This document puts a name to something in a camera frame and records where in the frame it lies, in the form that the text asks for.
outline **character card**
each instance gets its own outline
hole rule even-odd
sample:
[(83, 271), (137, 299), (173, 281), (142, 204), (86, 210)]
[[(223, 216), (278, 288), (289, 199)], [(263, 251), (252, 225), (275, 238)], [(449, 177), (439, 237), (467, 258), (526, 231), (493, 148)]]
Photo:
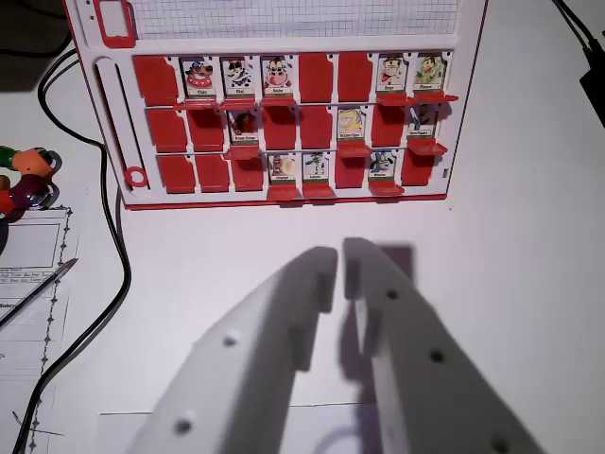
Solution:
[(337, 140), (364, 140), (366, 114), (360, 107), (339, 108)]
[(418, 54), (415, 92), (438, 92), (443, 89), (446, 61), (441, 54)]
[(263, 90), (265, 96), (287, 96), (292, 94), (292, 65), (285, 57), (263, 57)]
[(188, 97), (216, 97), (213, 66), (203, 57), (181, 59), (181, 71)]
[(254, 68), (252, 61), (245, 57), (229, 57), (220, 59), (225, 82), (225, 96), (253, 96)]
[(256, 116), (253, 111), (228, 111), (229, 132), (234, 145), (258, 144)]
[(397, 156), (391, 150), (375, 151), (371, 155), (368, 181), (393, 180)]
[(438, 114), (435, 104), (416, 104), (409, 112), (412, 121), (407, 128), (407, 137), (435, 137)]
[(293, 154), (270, 154), (268, 156), (268, 178), (271, 184), (295, 183), (296, 161)]
[(302, 155), (302, 182), (327, 183), (329, 179), (328, 153), (305, 153)]
[(402, 93), (406, 89), (406, 76), (403, 54), (380, 54), (376, 93)]

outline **orange toy figure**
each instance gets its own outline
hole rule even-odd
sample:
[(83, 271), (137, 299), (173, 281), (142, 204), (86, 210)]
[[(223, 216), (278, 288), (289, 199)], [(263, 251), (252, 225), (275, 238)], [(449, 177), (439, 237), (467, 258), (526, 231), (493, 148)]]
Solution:
[(59, 162), (56, 153), (44, 148), (16, 151), (0, 147), (0, 166), (21, 172), (21, 180), (13, 187), (10, 187), (7, 177), (0, 182), (0, 218), (14, 209), (42, 209), (50, 206), (57, 193), (56, 186), (50, 179), (58, 169)]
[(46, 150), (41, 152), (40, 148), (32, 148), (27, 151), (19, 151), (12, 158), (12, 166), (21, 172), (22, 175), (38, 175), (43, 178), (47, 177), (53, 172), (53, 167), (50, 166), (48, 161), (52, 158), (49, 155), (48, 161), (44, 157)]

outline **red plastic hinge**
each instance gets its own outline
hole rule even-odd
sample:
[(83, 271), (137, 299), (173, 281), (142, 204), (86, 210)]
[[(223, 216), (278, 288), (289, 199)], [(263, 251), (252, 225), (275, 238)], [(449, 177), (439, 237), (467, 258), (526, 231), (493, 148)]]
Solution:
[(326, 106), (301, 106), (301, 143), (303, 148), (330, 148), (332, 114)]
[(188, 194), (195, 191), (193, 165), (184, 156), (158, 156), (158, 168), (168, 194)]
[(447, 148), (437, 143), (437, 139), (417, 138), (407, 139), (407, 147), (420, 156), (442, 156)]
[(296, 106), (296, 100), (294, 99), (293, 95), (264, 97), (261, 101), (261, 106)]
[(218, 108), (221, 111), (248, 111), (256, 105), (256, 99), (252, 96), (247, 97), (228, 97)]
[(372, 87), (372, 62), (365, 52), (342, 52), (338, 56), (338, 101), (365, 102)]
[(406, 93), (377, 93), (376, 102), (383, 106), (411, 106), (415, 99)]
[(260, 154), (258, 145), (231, 145), (229, 152), (225, 155), (225, 159), (232, 161), (244, 161), (247, 159), (257, 158)]
[(361, 140), (340, 141), (337, 142), (337, 153), (342, 158), (361, 158), (370, 156), (372, 149)]
[(404, 188), (399, 184), (395, 184), (393, 180), (369, 182), (368, 187), (375, 197), (394, 197), (401, 196), (404, 193)]
[(174, 68), (164, 57), (135, 55), (132, 63), (141, 95), (148, 106), (172, 106), (177, 102), (179, 90)]
[(200, 109), (214, 109), (216, 107), (215, 98), (207, 99), (186, 99), (185, 102), (174, 105), (175, 109), (184, 111), (198, 111)]
[(260, 156), (246, 161), (232, 161), (231, 170), (236, 191), (263, 189), (263, 161)]
[(228, 192), (229, 165), (220, 154), (196, 156), (201, 192)]
[(328, 183), (303, 183), (302, 195), (305, 199), (333, 199), (336, 197)]
[(301, 102), (330, 102), (334, 66), (325, 53), (299, 55)]
[(101, 38), (103, 43), (111, 49), (120, 48), (131, 48), (136, 45), (136, 35), (134, 33), (134, 26), (132, 25), (132, 17), (130, 16), (129, 4), (126, 0), (119, 0), (122, 4), (122, 11), (124, 12), (124, 22), (126, 23), (126, 30), (128, 36), (107, 36), (105, 31), (105, 24), (103, 24), (103, 14), (101, 13), (101, 0), (93, 0), (95, 5), (95, 14), (98, 21), (98, 27), (101, 32)]
[(272, 184), (268, 187), (268, 201), (293, 201), (301, 197), (295, 184)]
[(424, 102), (446, 102), (446, 101), (458, 101), (458, 96), (446, 95), (444, 91), (415, 92), (412, 104), (422, 104)]

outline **printed grid paper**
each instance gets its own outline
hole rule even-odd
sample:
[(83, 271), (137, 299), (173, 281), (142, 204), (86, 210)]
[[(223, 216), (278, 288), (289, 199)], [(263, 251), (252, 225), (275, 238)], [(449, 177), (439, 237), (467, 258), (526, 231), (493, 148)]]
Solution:
[(458, 0), (130, 0), (138, 38), (453, 33)]

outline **black cable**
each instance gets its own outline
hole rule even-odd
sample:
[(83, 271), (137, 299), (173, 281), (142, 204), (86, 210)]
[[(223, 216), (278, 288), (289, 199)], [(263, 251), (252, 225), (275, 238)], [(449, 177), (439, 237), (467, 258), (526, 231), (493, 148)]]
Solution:
[(588, 38), (588, 42), (595, 41), (595, 37), (592, 35), (588, 27), (579, 19), (576, 13), (567, 6), (564, 0), (552, 1), (555, 5), (557, 5), (559, 9), (562, 9), (562, 12), (564, 12), (565, 15), (567, 15), (572, 21), (576, 23), (581, 32), (584, 33), (584, 36)]
[[(124, 246), (124, 240), (121, 234), (118, 232), (118, 228), (116, 228), (113, 223), (112, 213), (110, 210), (108, 198), (107, 198), (107, 152), (105, 147), (100, 142), (96, 140), (89, 139), (88, 137), (84, 137), (83, 135), (78, 134), (75, 131), (70, 130), (65, 125), (63, 125), (59, 119), (50, 111), (48, 105), (46, 104), (46, 89), (47, 82), (50, 80), (52, 75), (57, 71), (59, 66), (69, 59), (72, 55), (76, 54), (76, 50), (70, 50), (58, 58), (46, 71), (42, 80), (40, 81), (40, 85), (38, 86), (38, 101), (40, 102), (40, 107), (44, 113), (48, 116), (50, 121), (52, 121), (55, 126), (57, 126), (62, 131), (67, 132), (72, 137), (77, 138), (78, 140), (84, 142), (85, 144), (92, 145), (94, 147), (99, 148), (101, 151), (101, 174), (100, 174), (100, 185), (101, 185), (101, 204), (103, 206), (103, 213), (105, 215), (105, 220), (107, 220), (107, 225), (110, 229), (110, 233), (112, 235), (113, 244), (115, 245), (115, 249), (120, 256), (120, 261), (122, 262), (122, 268), (124, 270), (124, 280), (122, 281), (122, 285), (118, 292), (115, 294), (113, 300), (109, 303), (109, 305), (103, 310), (103, 312), (96, 318), (96, 320), (88, 327), (86, 330), (72, 343), (67, 350), (53, 362), (50, 367), (43, 373), (36, 383), (36, 387), (32, 392), (29, 402), (27, 404), (26, 413), (23, 418), (23, 424), (21, 425), (21, 429), (19, 430), (19, 435), (17, 437), (17, 441), (15, 442), (15, 446), (12, 450), (12, 454), (24, 454), (27, 444), (27, 437), (30, 432), (31, 423), (33, 421), (33, 416), (36, 411), (36, 407), (38, 406), (38, 402), (42, 396), (44, 388), (48, 385), (50, 380), (62, 370), (67, 364), (69, 364), (82, 350), (91, 342), (96, 335), (105, 327), (105, 325), (110, 321), (113, 317), (117, 309), (122, 305), (128, 291), (130, 289), (131, 282), (131, 270), (130, 270), (130, 262), (128, 253)], [(116, 218), (119, 218), (119, 210), (116, 213)]]
[[(564, 0), (552, 0), (552, 3), (554, 3), (559, 9), (559, 12), (563, 16), (565, 22), (569, 25), (576, 37), (582, 43), (582, 50), (584, 51), (584, 55), (586, 56), (586, 60), (588, 61), (590, 68), (602, 72), (603, 68), (605, 68), (605, 51), (603, 51), (600, 42), (595, 39), (588, 27), (579, 19), (574, 11), (572, 11), (567, 4), (565, 4)], [(572, 21), (584, 34), (587, 39), (587, 43), (585, 43), (580, 37), (579, 32), (572, 24)]]
[(28, 57), (31, 59), (49, 59), (59, 56), (63, 50), (71, 43), (72, 34), (67, 32), (67, 36), (59, 47), (46, 52), (27, 52), (24, 50), (0, 49), (0, 55), (11, 55), (12, 57)]
[(576, 27), (574, 26), (574, 24), (571, 22), (571, 19), (569, 19), (569, 16), (567, 14), (565, 14), (565, 10), (561, 7), (561, 5), (559, 5), (559, 3), (557, 3), (557, 1), (553, 0), (553, 3), (555, 4), (557, 9), (561, 13), (561, 16), (563, 16), (563, 20), (569, 25), (569, 27), (571, 28), (571, 31), (573, 31), (574, 35), (576, 35), (576, 38), (578, 38), (578, 41), (582, 45), (582, 49), (584, 49), (584, 52), (588, 51), (589, 48), (586, 45), (586, 42), (581, 37), (581, 35), (579, 34), (579, 32), (576, 29)]
[(46, 16), (46, 17), (52, 17), (53, 19), (61, 19), (61, 20), (66, 20), (67, 16), (65, 16), (64, 14), (57, 14), (56, 12), (51, 12), (51, 11), (46, 11), (44, 9), (39, 9), (37, 7), (34, 7), (33, 5), (29, 5), (28, 3), (24, 2), (23, 0), (12, 0), (13, 3), (16, 3), (17, 5), (25, 8), (25, 9), (29, 9), (31, 11), (34, 11), (38, 14), (41, 14), (42, 16)]

